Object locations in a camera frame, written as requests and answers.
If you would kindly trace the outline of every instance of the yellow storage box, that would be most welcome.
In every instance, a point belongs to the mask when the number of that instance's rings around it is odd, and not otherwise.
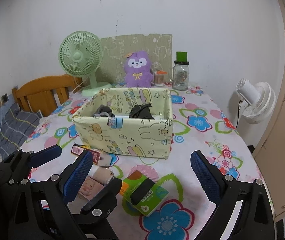
[[[153,119],[129,118],[135,105],[150,103]],[[115,117],[93,117],[100,105]],[[105,152],[168,158],[174,119],[171,95],[163,88],[111,88],[100,90],[72,117],[83,143]]]

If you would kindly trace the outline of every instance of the gray cloth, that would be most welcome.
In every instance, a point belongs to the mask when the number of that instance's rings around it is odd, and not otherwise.
[[[93,116],[107,116],[107,117],[115,117],[112,113],[112,110],[108,106],[100,105]]]
[[[0,155],[3,159],[20,147],[39,125],[38,114],[21,111],[13,104],[1,121]]]

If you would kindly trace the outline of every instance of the fan base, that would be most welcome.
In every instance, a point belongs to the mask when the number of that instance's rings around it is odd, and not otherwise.
[[[91,85],[89,85],[82,89],[81,95],[84,97],[92,97],[97,94],[99,90],[104,88],[112,88],[112,85],[107,82],[99,82],[95,88],[91,88]]]

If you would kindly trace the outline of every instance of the blue gripper pad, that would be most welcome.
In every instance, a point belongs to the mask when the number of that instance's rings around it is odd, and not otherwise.
[[[207,167],[204,163],[205,161],[207,162],[207,165],[212,166],[201,153],[201,151],[193,152],[190,157],[190,165],[192,166],[193,171],[195,172],[199,182],[201,183],[201,186],[204,189],[207,198],[209,199],[209,201],[215,203],[218,206],[221,201],[221,187],[217,180],[214,178],[211,171],[209,170],[209,167]]]
[[[59,185],[65,204],[75,200],[92,167],[92,163],[92,153],[84,150],[75,162],[68,165],[61,173]]]
[[[28,167],[37,168],[55,158],[58,158],[62,153],[62,149],[59,145],[53,145],[46,149],[43,149],[37,153],[31,153],[29,156]]]

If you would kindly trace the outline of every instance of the green tissue pack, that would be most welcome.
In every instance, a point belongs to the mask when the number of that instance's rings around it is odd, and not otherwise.
[[[149,189],[147,194],[140,194],[141,190],[146,192],[146,189]],[[120,194],[148,217],[166,200],[169,192],[136,170],[123,180]]]

